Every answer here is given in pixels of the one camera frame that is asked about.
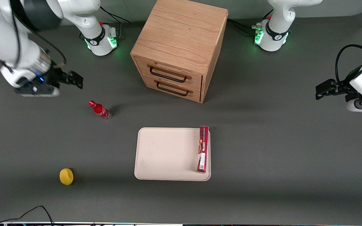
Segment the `black handle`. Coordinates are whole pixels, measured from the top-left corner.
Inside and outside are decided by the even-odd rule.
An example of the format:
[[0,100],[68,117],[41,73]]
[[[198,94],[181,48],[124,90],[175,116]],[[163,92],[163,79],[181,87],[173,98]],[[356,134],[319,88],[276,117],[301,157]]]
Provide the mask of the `black handle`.
[[154,73],[152,70],[153,70],[153,67],[151,67],[151,69],[150,69],[150,72],[151,72],[152,75],[156,75],[156,76],[159,76],[159,77],[162,77],[162,78],[170,79],[170,80],[178,82],[178,83],[185,83],[185,81],[187,80],[187,76],[185,76],[183,80],[179,80],[179,79],[176,79],[176,78],[165,76],[163,74]]
[[174,93],[174,94],[177,94],[177,95],[180,95],[180,96],[187,96],[188,95],[188,93],[189,93],[189,91],[187,90],[187,93],[178,93],[178,92],[175,92],[175,91],[172,91],[172,90],[169,90],[169,89],[166,89],[166,88],[163,88],[163,87],[160,87],[160,86],[158,86],[160,84],[160,82],[157,82],[157,84],[156,84],[156,87],[158,88],[158,89],[161,89],[161,90],[164,90],[164,91],[167,91],[167,92],[170,92],[170,93]]

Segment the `coca-cola bottle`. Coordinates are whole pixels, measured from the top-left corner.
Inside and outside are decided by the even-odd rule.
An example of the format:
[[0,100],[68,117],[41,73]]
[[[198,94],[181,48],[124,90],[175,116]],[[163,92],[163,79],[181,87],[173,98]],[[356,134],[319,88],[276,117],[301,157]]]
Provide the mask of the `coca-cola bottle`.
[[103,107],[101,104],[97,104],[95,101],[89,101],[89,106],[93,108],[93,111],[102,117],[104,120],[111,119],[111,113]]

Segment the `black cable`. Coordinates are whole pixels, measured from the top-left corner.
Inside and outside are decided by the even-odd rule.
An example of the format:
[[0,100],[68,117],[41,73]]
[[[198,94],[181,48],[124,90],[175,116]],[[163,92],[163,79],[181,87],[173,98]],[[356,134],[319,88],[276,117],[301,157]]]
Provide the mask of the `black cable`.
[[66,57],[65,55],[61,52],[61,50],[58,49],[58,47],[56,47],[53,43],[50,43],[50,41],[48,41],[47,39],[45,39],[43,36],[41,36],[39,33],[36,33],[32,30],[33,34],[35,34],[37,37],[39,37],[39,39],[45,41],[47,44],[49,44],[51,47],[53,47],[61,56],[62,56],[62,63],[63,64],[61,66],[66,65]]
[[31,209],[31,210],[27,211],[26,213],[22,214],[22,216],[20,216],[19,218],[11,218],[11,219],[2,220],[2,221],[0,221],[0,223],[7,222],[7,221],[13,221],[13,220],[19,220],[19,219],[21,219],[24,215],[28,214],[29,212],[33,211],[34,209],[36,209],[36,208],[38,208],[38,207],[41,207],[41,208],[44,209],[44,211],[46,212],[46,214],[47,214],[47,216],[48,216],[48,219],[50,220],[51,226],[53,226],[53,224],[54,224],[54,223],[53,223],[53,220],[52,220],[50,214],[48,213],[48,211],[46,210],[46,208],[45,208],[44,206],[36,206],[36,207],[34,207],[33,209]]
[[16,60],[15,60],[15,66],[17,67],[18,64],[19,64],[19,61],[20,61],[20,54],[21,54],[21,51],[22,51],[22,47],[20,45],[20,39],[19,39],[19,31],[18,31],[18,26],[16,24],[16,19],[15,19],[15,13],[13,12],[13,10],[11,10],[12,12],[12,20],[13,20],[13,26],[15,28],[15,34],[16,34],[16,42],[18,44],[18,53],[16,54]]
[[343,86],[342,82],[340,81],[339,79],[339,73],[338,73],[338,69],[337,69],[337,65],[339,63],[339,58],[340,58],[340,55],[342,54],[342,52],[347,49],[348,47],[356,47],[356,48],[359,48],[359,49],[362,49],[362,46],[361,45],[357,45],[357,44],[350,44],[350,45],[347,45],[345,47],[343,47],[339,53],[337,54],[336,56],[336,61],[335,61],[335,76],[336,76],[336,81],[338,82],[338,84],[344,89],[344,91],[347,93],[347,94],[350,94],[347,89]]
[[227,19],[227,21],[233,23],[233,24],[237,24],[237,25],[240,25],[241,27],[246,27],[246,28],[250,28],[251,29],[251,26],[248,26],[248,25],[245,25],[245,24],[242,24],[236,20],[232,20],[232,19]]
[[61,56],[62,56],[62,63],[57,64],[57,67],[62,67],[64,65],[66,65],[66,57],[65,55],[61,52],[61,50],[59,50],[53,43],[50,43],[50,41],[48,41],[47,39],[45,39],[43,36],[41,36],[39,33],[35,32],[34,30],[32,30],[29,26],[27,26],[23,21],[21,21],[19,19],[19,17],[17,17],[18,20],[27,28],[29,29],[35,36],[39,37],[39,39],[43,40],[45,43],[49,44],[51,47],[53,47]]
[[115,18],[115,17],[114,17],[114,16],[115,16],[114,14],[109,13],[109,12],[107,12],[105,9],[103,9],[103,7],[100,6],[100,8],[101,8],[104,12],[106,12],[109,16],[111,16],[112,18],[114,18],[114,19],[119,23],[119,35],[118,35],[118,38],[120,38],[120,37],[121,37],[121,34],[122,34],[122,23],[121,23],[121,21],[119,21],[117,18]]
[[263,16],[262,19],[265,19],[271,12],[273,12],[273,9],[269,11],[265,16]]
[[100,8],[101,8],[104,12],[106,12],[107,14],[109,14],[109,15],[118,17],[118,18],[120,18],[120,19],[122,19],[122,20],[125,20],[125,21],[128,22],[128,23],[131,23],[131,22],[130,22],[129,20],[127,20],[127,19],[124,19],[124,18],[122,18],[122,17],[119,17],[119,16],[117,16],[117,15],[115,15],[115,14],[112,14],[112,13],[108,12],[107,10],[105,10],[105,9],[104,9],[103,7],[101,7],[101,6],[100,6]]
[[235,20],[232,20],[232,19],[227,19],[227,21],[229,21],[230,23],[232,23],[240,34],[241,34],[240,31],[242,31],[244,34],[246,34],[246,35],[244,35],[244,34],[241,34],[241,35],[246,36],[246,37],[247,37],[247,36],[252,36],[252,33],[247,32],[246,30],[244,30],[244,29],[242,28],[242,27],[248,28],[248,26],[243,25],[243,24],[241,24],[241,23],[239,23],[239,22],[237,22],[237,21],[235,21]]

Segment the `yellow sponge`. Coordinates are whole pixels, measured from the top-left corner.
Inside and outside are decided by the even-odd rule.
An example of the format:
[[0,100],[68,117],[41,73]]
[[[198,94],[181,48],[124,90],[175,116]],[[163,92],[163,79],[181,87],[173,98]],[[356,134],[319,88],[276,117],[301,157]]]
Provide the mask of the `yellow sponge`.
[[72,182],[74,181],[74,174],[72,173],[72,170],[68,168],[62,169],[59,172],[59,180],[66,186],[72,184]]

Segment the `plastic tray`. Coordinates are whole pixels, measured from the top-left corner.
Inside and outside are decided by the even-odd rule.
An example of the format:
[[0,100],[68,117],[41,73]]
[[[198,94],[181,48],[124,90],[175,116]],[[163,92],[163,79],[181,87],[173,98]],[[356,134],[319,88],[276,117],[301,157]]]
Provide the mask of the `plastic tray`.
[[209,180],[210,132],[205,173],[197,171],[199,137],[199,128],[140,129],[135,177],[139,180]]

